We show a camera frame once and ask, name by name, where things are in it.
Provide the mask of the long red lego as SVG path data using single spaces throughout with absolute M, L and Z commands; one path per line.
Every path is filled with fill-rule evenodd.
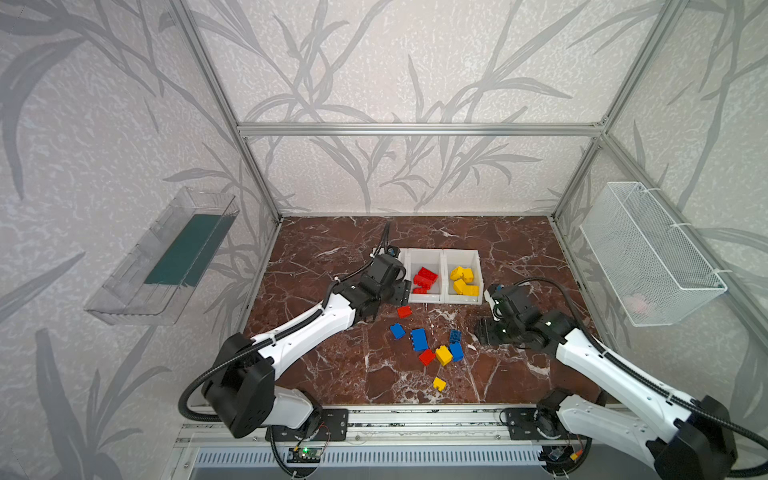
M 421 277 L 419 275 L 416 275 L 413 278 L 413 284 L 415 285 L 415 288 L 420 288 L 421 287 L 421 288 L 427 288 L 429 290 L 434 285 L 434 283 L 430 282 L 428 279 L 425 279 L 425 278 L 423 278 L 423 277 Z

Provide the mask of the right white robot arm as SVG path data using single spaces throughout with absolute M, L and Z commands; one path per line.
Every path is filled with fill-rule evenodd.
M 738 468 L 735 439 L 761 447 L 766 438 L 733 423 L 716 399 L 700 400 L 649 376 L 598 341 L 572 298 L 568 310 L 541 312 L 524 279 L 492 284 L 484 293 L 491 315 L 477 326 L 487 345 L 512 345 L 546 354 L 596 384 L 589 401 L 557 388 L 540 400 L 532 426 L 548 439 L 568 435 L 606 444 L 652 467 L 662 479 L 747 479 L 764 476 L 766 464 Z

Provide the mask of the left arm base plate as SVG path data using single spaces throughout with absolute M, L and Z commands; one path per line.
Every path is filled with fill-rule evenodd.
M 267 428 L 266 439 L 277 442 L 302 441 L 345 441 L 349 423 L 348 409 L 321 409 L 310 414 L 308 419 L 298 428 L 287 426 L 270 426 Z

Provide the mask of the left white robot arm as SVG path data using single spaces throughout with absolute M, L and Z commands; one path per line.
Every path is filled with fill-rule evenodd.
M 328 338 L 373 319 L 383 304 L 404 307 L 410 297 L 400 249 L 388 246 L 359 271 L 334 280 L 321 302 L 283 325 L 221 346 L 213 365 L 181 393 L 177 409 L 190 421 L 220 422 L 235 438 L 262 427 L 284 427 L 307 438 L 321 425 L 323 408 L 311 395 L 277 381 Z

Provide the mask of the narrow yellow lego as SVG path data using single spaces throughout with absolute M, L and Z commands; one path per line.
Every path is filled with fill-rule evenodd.
M 475 285 L 465 285 L 462 289 L 462 295 L 477 297 L 480 294 L 480 288 Z

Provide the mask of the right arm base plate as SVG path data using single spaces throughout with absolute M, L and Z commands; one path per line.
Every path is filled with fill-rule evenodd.
M 554 412 L 541 412 L 535 407 L 505 408 L 499 413 L 499 422 L 507 428 L 511 440 L 586 440 L 584 436 L 578 437 L 566 430 Z

